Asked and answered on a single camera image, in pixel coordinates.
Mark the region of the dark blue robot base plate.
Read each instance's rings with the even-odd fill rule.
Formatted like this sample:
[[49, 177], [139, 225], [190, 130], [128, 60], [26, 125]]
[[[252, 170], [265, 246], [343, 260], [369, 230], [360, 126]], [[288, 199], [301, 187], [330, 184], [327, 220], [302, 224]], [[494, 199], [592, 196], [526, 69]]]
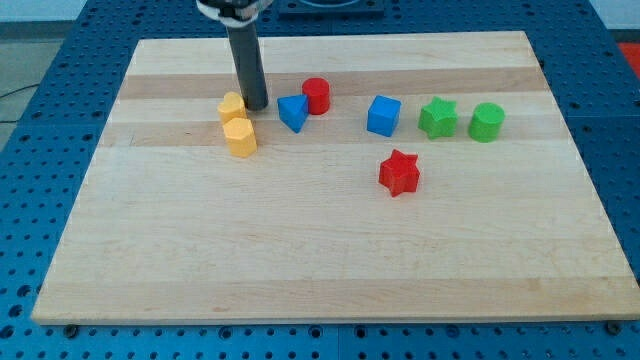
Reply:
[[280, 18], [382, 16], [385, 0], [277, 0], [274, 6]]

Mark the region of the white robot wrist flange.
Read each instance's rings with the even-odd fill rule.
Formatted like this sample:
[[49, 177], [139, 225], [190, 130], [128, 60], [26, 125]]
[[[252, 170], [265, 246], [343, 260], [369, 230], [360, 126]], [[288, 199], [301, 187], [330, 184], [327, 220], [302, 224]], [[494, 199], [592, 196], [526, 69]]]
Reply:
[[253, 23], [274, 0], [196, 0], [198, 10], [226, 27], [245, 27]]

